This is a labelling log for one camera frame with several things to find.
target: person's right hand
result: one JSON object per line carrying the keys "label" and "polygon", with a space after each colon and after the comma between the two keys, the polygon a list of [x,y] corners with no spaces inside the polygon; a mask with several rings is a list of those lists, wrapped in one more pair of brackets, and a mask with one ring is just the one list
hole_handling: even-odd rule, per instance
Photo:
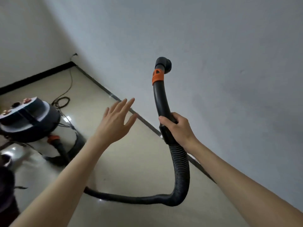
{"label": "person's right hand", "polygon": [[194,146],[199,143],[199,140],[192,132],[187,118],[184,118],[176,112],[173,112],[172,115],[176,118],[178,124],[173,123],[164,116],[159,116],[160,123],[170,130],[175,140],[185,149],[186,152],[192,154]]}

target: curved black tube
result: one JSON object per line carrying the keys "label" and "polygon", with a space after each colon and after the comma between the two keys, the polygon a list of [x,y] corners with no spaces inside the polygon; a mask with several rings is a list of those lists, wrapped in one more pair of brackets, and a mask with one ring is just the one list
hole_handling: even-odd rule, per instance
{"label": "curved black tube", "polygon": [[[171,69],[171,63],[165,57],[159,57],[156,61],[155,71],[158,69],[163,70],[164,73],[168,73]],[[157,80],[154,82],[153,78],[153,88],[154,88],[154,98],[156,102],[156,107],[159,116],[165,116],[173,122],[177,122],[176,119],[171,115],[169,110],[169,105],[167,103],[164,81]],[[170,131],[163,125],[160,125],[160,131],[162,133],[164,141],[169,145],[169,149],[172,155],[172,161],[175,170],[175,187],[171,194],[158,194],[149,197],[128,197],[116,194],[102,193],[94,191],[89,187],[86,187],[84,193],[107,201],[123,202],[129,204],[156,204],[161,203],[167,206],[177,206],[181,204],[188,192],[190,174],[189,174],[189,164],[187,159],[187,153],[184,149],[175,141]]]}

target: baseboard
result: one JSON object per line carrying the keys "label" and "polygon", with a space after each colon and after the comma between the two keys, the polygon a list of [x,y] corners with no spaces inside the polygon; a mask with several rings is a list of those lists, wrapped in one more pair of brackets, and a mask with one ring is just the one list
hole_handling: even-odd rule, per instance
{"label": "baseboard", "polygon": [[[96,81],[93,77],[91,77],[89,74],[87,74],[85,71],[83,71],[79,66],[76,66],[76,68],[82,72],[87,78],[89,78],[94,84],[98,85],[103,91],[105,91],[108,95],[110,95],[112,98],[114,98],[117,101],[121,102],[121,99],[119,99],[116,95],[111,93],[108,89],[106,89],[104,86],[102,86],[98,81]],[[133,109],[129,110],[133,114],[138,115],[138,119],[143,122],[149,129],[151,129],[153,132],[155,132],[160,138],[162,138],[161,132],[154,128],[149,122],[147,122],[142,116],[140,116],[137,112],[135,112]],[[216,183],[212,177],[207,173],[207,171],[202,167],[200,163],[198,163],[195,159],[193,159],[191,156],[187,155],[187,158],[190,163],[192,163],[196,168],[198,168],[203,174],[205,174],[210,180],[212,180],[214,183]]]}
{"label": "baseboard", "polygon": [[44,71],[44,72],[41,72],[39,74],[36,74],[34,76],[31,76],[31,77],[28,77],[28,78],[25,78],[24,80],[20,80],[20,81],[17,81],[17,82],[14,82],[10,85],[7,85],[7,86],[4,86],[4,87],[1,87],[0,88],[0,95],[3,95],[7,92],[10,92],[10,91],[13,91],[17,88],[20,88],[20,87],[23,87],[25,85],[28,85],[28,84],[31,84],[37,80],[41,80],[45,77],[48,77],[48,76],[51,76],[53,74],[56,74],[58,72],[61,72],[61,71],[64,71],[66,69],[69,69],[71,67],[74,67],[76,66],[76,64],[72,61],[68,62],[68,63],[65,63],[65,64],[62,64],[62,65],[59,65],[55,68],[51,68],[47,71]]}

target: person's left arm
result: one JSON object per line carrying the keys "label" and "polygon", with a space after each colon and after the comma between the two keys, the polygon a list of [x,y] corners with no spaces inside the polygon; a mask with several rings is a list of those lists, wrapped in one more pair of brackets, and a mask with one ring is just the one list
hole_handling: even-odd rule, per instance
{"label": "person's left arm", "polygon": [[89,175],[106,148],[123,138],[137,115],[124,125],[134,99],[114,103],[105,110],[95,134],[86,142],[76,157],[12,223],[11,227],[67,226],[84,191]]}

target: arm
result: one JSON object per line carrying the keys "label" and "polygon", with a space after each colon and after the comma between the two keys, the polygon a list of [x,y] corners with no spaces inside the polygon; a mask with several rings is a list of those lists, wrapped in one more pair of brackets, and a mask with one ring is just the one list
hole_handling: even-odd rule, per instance
{"label": "arm", "polygon": [[195,137],[186,118],[173,116],[178,124],[162,116],[159,120],[199,161],[249,225],[303,226],[303,213],[211,152]]}
{"label": "arm", "polygon": [[96,133],[82,150],[12,223],[11,227],[67,226],[84,191],[89,175],[99,157],[113,142],[123,138],[134,124],[133,114],[124,125],[125,116],[134,103],[124,99],[107,108]]}

